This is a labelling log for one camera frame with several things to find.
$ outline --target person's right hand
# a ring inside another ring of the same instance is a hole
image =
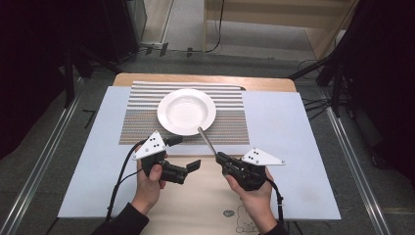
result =
[[[274,180],[265,169],[266,176]],[[271,210],[272,186],[264,182],[258,190],[245,191],[231,175],[225,175],[231,189],[239,195],[242,203],[247,209],[248,215],[254,221],[259,233],[264,234],[277,225],[274,214]]]

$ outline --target person's left hand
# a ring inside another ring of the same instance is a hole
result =
[[[137,161],[137,170],[141,168],[141,161]],[[131,205],[144,215],[157,203],[161,189],[165,186],[166,182],[160,180],[161,172],[161,165],[155,164],[150,171],[149,177],[147,177],[144,170],[140,170],[137,173],[137,191]]]

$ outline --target gray carpet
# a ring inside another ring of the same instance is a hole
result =
[[[284,77],[298,69],[300,62],[253,59],[244,57],[195,54],[190,58],[185,53],[168,52],[160,57],[139,54],[123,62],[119,67],[127,72],[220,74],[253,77]],[[313,77],[296,81],[301,97],[321,99]],[[90,113],[83,110],[98,110],[108,86],[115,75],[105,68],[97,67],[91,79],[87,79],[80,100],[69,122],[53,160],[49,164],[36,194],[21,222],[17,234],[44,234],[58,214],[63,196],[88,137],[91,125],[85,128]],[[1,222],[11,209],[11,204],[23,187],[38,156],[41,154],[54,125],[63,109],[65,95],[51,104],[41,120],[31,129],[14,153],[0,162],[0,212]],[[393,234],[407,234],[414,231],[411,223],[414,213],[397,213],[396,208],[414,207],[414,192],[407,180],[394,170],[379,170],[370,163],[370,154],[361,139],[358,129],[346,116],[343,117],[347,132],[365,173],[378,196],[382,207],[395,208],[387,213],[387,220]],[[299,221],[303,234],[376,234],[368,213],[362,203],[354,179],[348,169],[343,151],[328,116],[323,113],[311,122],[323,163],[332,185],[341,212],[339,221]],[[89,234],[103,221],[97,219],[60,219],[51,234]],[[300,234],[290,222],[291,234]]]

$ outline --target hand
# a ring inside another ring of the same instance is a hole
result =
[[[137,170],[141,168],[141,161],[137,161]],[[166,182],[160,180],[161,172],[161,165],[155,164],[150,171],[149,177],[144,173],[144,170],[140,170],[137,173],[137,191],[131,205],[144,215],[157,203],[161,189],[165,186]]]
[[[265,171],[266,176],[274,180],[268,168]],[[277,225],[277,221],[271,210],[272,186],[268,182],[264,182],[258,190],[245,191],[233,176],[225,175],[225,178],[231,189],[241,198],[248,215],[254,221],[259,233],[264,234]]]

